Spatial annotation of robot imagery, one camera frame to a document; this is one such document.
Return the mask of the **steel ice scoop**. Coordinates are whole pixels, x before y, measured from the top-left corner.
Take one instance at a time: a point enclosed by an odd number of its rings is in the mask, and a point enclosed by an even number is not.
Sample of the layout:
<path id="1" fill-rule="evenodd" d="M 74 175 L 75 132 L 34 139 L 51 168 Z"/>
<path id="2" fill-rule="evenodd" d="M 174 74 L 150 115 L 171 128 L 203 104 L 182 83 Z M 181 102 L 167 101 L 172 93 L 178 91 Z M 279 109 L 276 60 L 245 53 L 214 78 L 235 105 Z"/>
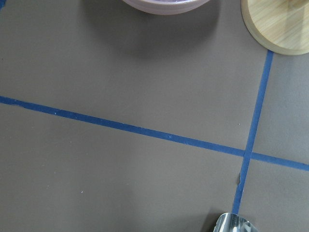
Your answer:
<path id="1" fill-rule="evenodd" d="M 213 232 L 259 232 L 259 230 L 238 214 L 224 213 L 217 219 Z"/>

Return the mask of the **pink bowl of ice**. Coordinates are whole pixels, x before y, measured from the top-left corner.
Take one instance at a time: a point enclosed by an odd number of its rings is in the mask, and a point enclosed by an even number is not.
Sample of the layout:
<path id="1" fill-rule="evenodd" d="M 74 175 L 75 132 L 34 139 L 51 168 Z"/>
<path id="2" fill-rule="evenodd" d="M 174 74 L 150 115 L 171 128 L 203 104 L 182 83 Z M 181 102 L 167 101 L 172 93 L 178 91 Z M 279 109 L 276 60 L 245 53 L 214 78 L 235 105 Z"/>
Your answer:
<path id="1" fill-rule="evenodd" d="M 124 0 L 137 10 L 156 15 L 177 15 L 194 10 L 209 0 Z"/>

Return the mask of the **round wooden stand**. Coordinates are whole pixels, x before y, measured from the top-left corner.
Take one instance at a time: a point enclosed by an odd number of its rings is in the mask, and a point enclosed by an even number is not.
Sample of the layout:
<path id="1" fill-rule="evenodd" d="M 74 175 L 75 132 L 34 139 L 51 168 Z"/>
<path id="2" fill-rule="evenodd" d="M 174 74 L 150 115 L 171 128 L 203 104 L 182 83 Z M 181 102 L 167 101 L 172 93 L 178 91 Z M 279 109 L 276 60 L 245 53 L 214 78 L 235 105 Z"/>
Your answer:
<path id="1" fill-rule="evenodd" d="M 307 0 L 242 0 L 240 4 L 247 30 L 263 47 L 289 56 L 309 52 Z"/>

